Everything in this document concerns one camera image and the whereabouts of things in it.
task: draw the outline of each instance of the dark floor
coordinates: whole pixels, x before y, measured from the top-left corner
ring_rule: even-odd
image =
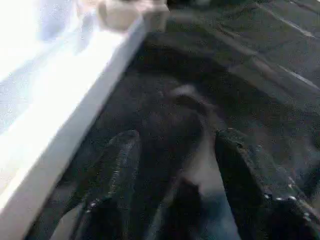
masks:
[[[251,136],[273,156],[279,174],[312,198],[320,164],[319,3],[298,4],[172,11],[166,32],[146,39],[122,81],[136,88],[152,82],[147,94],[155,95],[196,86],[227,127]],[[210,236],[226,237],[216,234]]]

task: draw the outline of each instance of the white object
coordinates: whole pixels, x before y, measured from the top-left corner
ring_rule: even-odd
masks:
[[[106,28],[123,31],[133,19],[142,16],[150,31],[163,31],[169,16],[166,0],[105,0],[99,5],[99,17]]]
[[[24,238],[147,32],[140,16],[123,32],[83,21],[0,86],[26,103],[0,135],[1,240]]]

